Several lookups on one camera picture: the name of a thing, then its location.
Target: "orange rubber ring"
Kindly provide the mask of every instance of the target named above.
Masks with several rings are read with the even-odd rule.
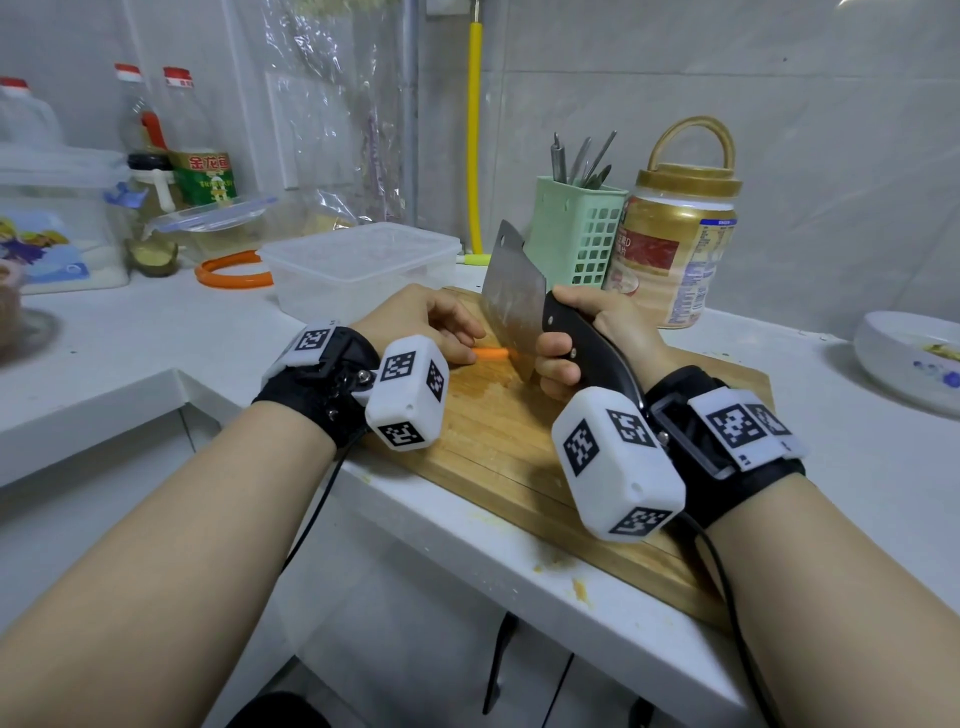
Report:
[[[228,268],[231,265],[242,265],[244,263],[259,263],[260,256],[256,251],[244,251],[243,253],[234,253],[233,255],[224,255],[215,257],[205,263],[201,263],[193,269],[193,275],[203,285],[210,288],[264,288],[274,284],[274,277],[267,273],[251,273],[247,276],[221,276],[213,271],[219,271],[221,268]]]

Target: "black knife handle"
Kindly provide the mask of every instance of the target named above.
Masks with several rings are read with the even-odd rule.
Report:
[[[613,389],[642,409],[640,385],[620,349],[601,334],[584,315],[560,303],[552,292],[543,299],[543,330],[562,331],[573,340],[573,350],[564,358],[580,367],[587,387]]]

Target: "plastic bag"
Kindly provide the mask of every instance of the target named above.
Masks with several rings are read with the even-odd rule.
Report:
[[[300,190],[355,222],[404,216],[399,20],[396,0],[261,0],[259,18],[245,16]]]

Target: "product label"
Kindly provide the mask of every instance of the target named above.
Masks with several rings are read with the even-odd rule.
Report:
[[[174,179],[190,206],[225,202],[237,196],[230,157],[223,152],[174,152]]]
[[[90,277],[63,221],[45,210],[0,208],[0,257],[23,266],[27,283]]]
[[[604,288],[633,297],[659,326],[689,326],[704,308],[734,215],[631,198]]]
[[[723,254],[727,238],[733,235],[736,220],[701,220],[696,247],[684,268],[677,297],[674,299],[670,318],[671,325],[682,325],[700,318],[707,300],[710,279],[716,273],[717,263]]]

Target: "knife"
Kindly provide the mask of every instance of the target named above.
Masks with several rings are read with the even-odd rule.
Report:
[[[537,337],[545,331],[563,331],[573,340],[565,358],[580,367],[585,386],[612,389],[643,408],[626,357],[580,311],[547,292],[546,278],[523,252],[523,238],[506,220],[500,223],[481,294],[487,321],[521,379],[533,377]]]

